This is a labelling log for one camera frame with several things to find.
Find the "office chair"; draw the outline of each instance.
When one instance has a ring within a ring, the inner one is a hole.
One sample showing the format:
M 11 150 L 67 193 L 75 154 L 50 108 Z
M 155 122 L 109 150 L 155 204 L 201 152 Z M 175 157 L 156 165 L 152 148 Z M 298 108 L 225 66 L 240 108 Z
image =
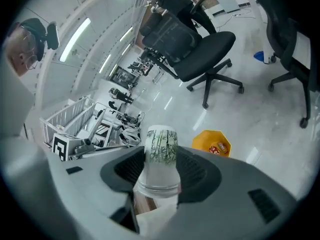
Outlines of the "office chair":
M 297 44 L 298 32 L 309 37 L 308 26 L 301 25 L 301 11 L 297 9 L 297 1 L 290 0 L 257 0 L 266 12 L 268 21 L 266 34 L 274 50 L 274 55 L 280 58 L 282 66 L 288 73 L 271 80 L 268 90 L 273 92 L 274 84 L 297 78 L 303 86 L 306 117 L 300 120 L 300 127 L 306 128 L 311 116 L 310 91 L 320 91 L 320 74 L 317 60 L 311 45 L 310 69 L 293 58 Z
M 205 81 L 202 103 L 205 109 L 209 107 L 207 100 L 211 82 L 214 79 L 237 85 L 238 92 L 244 93 L 245 88 L 242 82 L 217 74 L 224 66 L 232 66 L 229 58 L 217 65 L 230 51 L 236 40 L 232 32 L 219 32 L 202 38 L 168 12 L 163 16 L 152 13 L 140 29 L 140 33 L 144 36 L 142 43 L 164 55 L 176 74 L 157 60 L 151 51 L 145 54 L 147 58 L 175 79 L 187 82 L 200 76 L 187 86 L 189 91 L 192 92 L 193 86 Z

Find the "blue object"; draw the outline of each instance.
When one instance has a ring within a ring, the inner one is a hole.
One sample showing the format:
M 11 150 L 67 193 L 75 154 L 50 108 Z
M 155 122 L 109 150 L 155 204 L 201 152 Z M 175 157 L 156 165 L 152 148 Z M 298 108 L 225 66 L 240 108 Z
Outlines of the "blue object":
M 263 51 L 258 51 L 255 55 L 253 55 L 258 61 L 264 62 L 264 52 Z

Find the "white floor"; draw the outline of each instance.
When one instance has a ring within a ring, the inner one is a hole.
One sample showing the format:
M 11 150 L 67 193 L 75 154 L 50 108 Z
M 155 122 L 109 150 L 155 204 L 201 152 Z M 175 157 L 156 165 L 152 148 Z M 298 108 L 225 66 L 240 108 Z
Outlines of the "white floor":
M 242 17 L 254 16 L 250 8 L 234 12 L 242 13 L 246 13 Z M 214 25 L 221 26 L 230 17 L 231 14 L 219 15 L 214 18 Z M 140 78 L 133 92 L 137 99 L 127 108 L 132 115 L 146 113 L 142 144 L 151 125 L 175 128 L 179 145 L 185 147 L 191 147 L 193 138 L 203 130 L 222 131 L 232 145 L 231 158 L 255 165 L 299 199 L 318 170 L 320 97 L 311 93 L 311 119 L 307 129 L 301 129 L 299 121 L 306 111 L 302 84 L 293 79 L 276 84 L 274 92 L 268 91 L 271 79 L 287 71 L 279 60 L 264 64 L 253 57 L 262 51 L 256 20 L 233 17 L 220 31 L 236 35 L 226 56 L 233 66 L 220 73 L 243 82 L 244 94 L 239 94 L 235 85 L 216 81 L 211 85 L 209 108 L 204 110 L 204 82 L 196 85 L 193 92 L 186 89 L 189 83 L 166 74 L 159 84 L 153 84 L 152 78 L 158 72 L 154 69 L 148 77 Z

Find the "yellow container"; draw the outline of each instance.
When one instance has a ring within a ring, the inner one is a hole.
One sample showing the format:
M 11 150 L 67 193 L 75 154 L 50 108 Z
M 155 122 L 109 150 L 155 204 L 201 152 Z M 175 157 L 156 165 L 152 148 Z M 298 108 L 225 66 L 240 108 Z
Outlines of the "yellow container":
M 227 153 L 219 147 L 218 143 L 222 143 L 224 145 L 227 149 Z M 219 130 L 204 130 L 198 136 L 193 138 L 191 148 L 210 152 L 210 148 L 212 146 L 216 147 L 220 151 L 221 156 L 229 157 L 231 144 L 226 136 L 224 136 L 224 134 Z

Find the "chair base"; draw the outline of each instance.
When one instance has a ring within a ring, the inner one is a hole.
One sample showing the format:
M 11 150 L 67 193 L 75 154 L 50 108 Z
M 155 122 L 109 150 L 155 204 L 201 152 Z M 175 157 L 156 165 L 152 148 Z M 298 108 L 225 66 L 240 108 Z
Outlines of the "chair base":
M 283 75 L 278 76 L 277 78 L 274 78 L 271 80 L 268 90 L 269 92 L 273 92 L 275 89 L 274 84 L 281 83 L 287 80 L 291 80 L 296 78 L 292 73 L 288 72 Z M 310 102 L 310 90 L 308 88 L 308 83 L 307 82 L 302 82 L 303 86 L 303 91 L 304 91 L 304 99 L 305 99 L 305 109 L 306 109 L 306 117 L 303 117 L 300 120 L 300 127 L 302 129 L 307 128 L 308 126 L 308 121 L 311 117 L 311 102 Z
M 214 68 L 210 69 L 207 73 L 200 76 L 197 80 L 195 80 L 193 83 L 189 84 L 186 87 L 190 92 L 192 92 L 194 90 L 193 86 L 205 81 L 205 91 L 204 91 L 204 97 L 203 97 L 203 103 L 202 103 L 202 106 L 204 109 L 207 109 L 209 107 L 209 105 L 207 104 L 207 101 L 209 97 L 211 82 L 213 80 L 220 80 L 223 82 L 227 82 L 227 83 L 239 86 L 238 93 L 240 94 L 243 94 L 245 91 L 245 88 L 242 82 L 221 74 L 217 74 L 224 66 L 227 66 L 229 68 L 232 67 L 232 63 L 229 58 L 223 61 L 222 63 L 220 63 L 219 65 L 215 66 Z

